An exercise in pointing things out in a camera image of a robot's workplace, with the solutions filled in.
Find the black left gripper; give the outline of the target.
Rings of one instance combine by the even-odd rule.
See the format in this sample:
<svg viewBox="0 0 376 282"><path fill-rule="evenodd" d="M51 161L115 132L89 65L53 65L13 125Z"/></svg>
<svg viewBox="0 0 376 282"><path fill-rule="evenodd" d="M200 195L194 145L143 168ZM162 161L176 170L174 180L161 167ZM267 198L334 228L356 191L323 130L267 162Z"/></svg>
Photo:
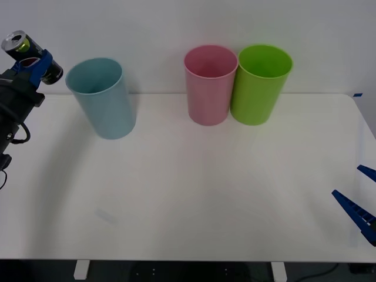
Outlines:
<svg viewBox="0 0 376 282"><path fill-rule="evenodd" d="M45 95L37 92L37 88L52 60L51 53L44 49L40 60L29 69L21 61L16 61L11 72L1 74L1 104L20 121L23 122L32 109L40 107L45 100Z"/></svg>

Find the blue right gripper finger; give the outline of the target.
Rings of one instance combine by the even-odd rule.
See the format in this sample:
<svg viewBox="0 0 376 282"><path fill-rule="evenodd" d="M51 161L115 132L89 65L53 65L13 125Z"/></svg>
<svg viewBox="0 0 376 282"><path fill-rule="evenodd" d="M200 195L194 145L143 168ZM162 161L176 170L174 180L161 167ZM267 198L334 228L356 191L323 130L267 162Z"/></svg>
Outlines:
<svg viewBox="0 0 376 282"><path fill-rule="evenodd" d="M369 177L373 182L376 182L376 170L364 165L359 165L357 170Z"/></svg>
<svg viewBox="0 0 376 282"><path fill-rule="evenodd" d="M340 206L349 215L351 220L360 229L361 234L373 246L375 246L375 216L364 210L362 207L345 197L337 190L332 191L332 195Z"/></svg>

